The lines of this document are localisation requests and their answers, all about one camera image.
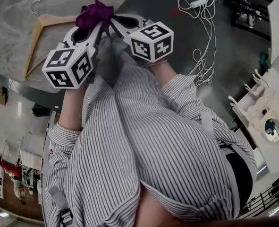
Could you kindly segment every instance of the clothes hanger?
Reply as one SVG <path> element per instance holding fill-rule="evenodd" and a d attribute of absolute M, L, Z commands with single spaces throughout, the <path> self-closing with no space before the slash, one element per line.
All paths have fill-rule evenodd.
<path fill-rule="evenodd" d="M 40 38 L 40 35 L 43 31 L 43 29 L 47 26 L 51 25 L 58 25 L 58 24 L 64 24 L 64 23 L 72 23 L 76 21 L 77 16 L 67 16 L 67 17 L 59 17 L 59 16 L 54 16 L 51 14 L 43 14 L 43 15 L 38 15 L 38 13 L 34 12 L 32 10 L 33 4 L 36 2 L 40 2 L 41 0 L 35 0 L 31 4 L 30 11 L 38 16 L 38 19 L 34 23 L 34 27 L 32 29 L 32 37 L 31 37 L 31 43 L 30 43 L 30 49 L 27 55 L 27 59 L 24 64 L 24 80 L 26 80 L 27 76 L 33 72 L 34 69 L 36 69 L 42 62 L 44 62 L 47 58 L 47 55 L 42 58 L 31 70 L 28 71 L 29 65 L 31 58 L 33 56 L 36 44 Z"/>

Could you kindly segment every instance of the teal object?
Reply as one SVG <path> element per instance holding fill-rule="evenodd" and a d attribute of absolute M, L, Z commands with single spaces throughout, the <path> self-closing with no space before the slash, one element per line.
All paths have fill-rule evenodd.
<path fill-rule="evenodd" d="M 267 134 L 274 135 L 274 130 L 276 129 L 276 124 L 273 120 L 267 120 L 265 123 L 265 132 Z"/>
<path fill-rule="evenodd" d="M 261 64 L 261 66 L 265 67 L 266 70 L 268 70 L 268 69 L 271 68 L 271 67 L 269 67 L 269 66 L 267 65 L 267 63 L 266 63 L 267 59 L 268 59 L 268 54 L 267 54 L 267 53 L 263 53 L 263 54 L 261 55 L 261 58 L 260 58 L 260 64 Z"/>

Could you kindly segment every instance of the striped shirt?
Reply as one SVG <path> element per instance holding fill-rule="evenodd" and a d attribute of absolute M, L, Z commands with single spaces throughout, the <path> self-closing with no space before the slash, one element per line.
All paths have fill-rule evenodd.
<path fill-rule="evenodd" d="M 111 88 L 89 85 L 81 132 L 59 124 L 47 179 L 47 223 L 60 209 L 48 190 L 57 186 L 79 226 L 132 226 L 140 185 L 185 221 L 233 218 L 233 195 L 218 142 L 238 147 L 256 172 L 247 142 L 196 97 L 193 76 L 176 75 L 163 88 L 148 70 L 125 66 Z M 202 127 L 210 111 L 213 136 Z"/>

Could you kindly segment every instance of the strap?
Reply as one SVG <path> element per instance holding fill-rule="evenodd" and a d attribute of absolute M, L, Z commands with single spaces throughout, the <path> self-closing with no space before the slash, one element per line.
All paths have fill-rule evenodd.
<path fill-rule="evenodd" d="M 65 196 L 61 193 L 61 191 L 56 187 L 52 187 L 49 189 L 49 193 L 53 200 L 55 201 L 56 205 L 62 210 L 69 209 L 68 201 Z"/>
<path fill-rule="evenodd" d="M 56 205 L 61 209 L 61 223 L 64 227 L 77 227 L 75 219 L 73 219 L 73 214 L 69 208 L 69 204 L 65 196 L 61 191 L 56 187 L 49 189 L 49 193 L 56 203 Z"/>
<path fill-rule="evenodd" d="M 201 122 L 204 130 L 207 131 L 210 136 L 214 138 L 212 113 L 210 111 L 201 112 Z"/>

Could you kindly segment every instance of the shirt sleeve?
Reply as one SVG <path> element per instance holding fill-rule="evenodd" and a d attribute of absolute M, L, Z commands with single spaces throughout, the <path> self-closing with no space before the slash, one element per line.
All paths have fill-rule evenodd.
<path fill-rule="evenodd" d="M 57 186 L 63 192 L 63 185 L 70 156 L 74 145 L 80 135 L 79 131 L 72 131 L 61 127 L 59 124 L 48 130 L 51 139 L 53 154 L 49 162 L 53 169 L 47 177 L 46 201 L 47 201 L 47 223 L 48 226 L 59 226 L 60 209 L 56 206 L 49 194 L 49 189 Z"/>
<path fill-rule="evenodd" d="M 215 139 L 218 142 L 224 141 L 238 145 L 247 154 L 256 170 L 254 155 L 247 141 L 236 136 L 222 119 L 204 106 L 201 99 L 197 98 L 194 79 L 195 76 L 176 75 L 163 86 L 162 91 L 171 109 L 180 116 L 194 120 L 199 124 L 202 124 L 201 113 L 211 112 Z"/>

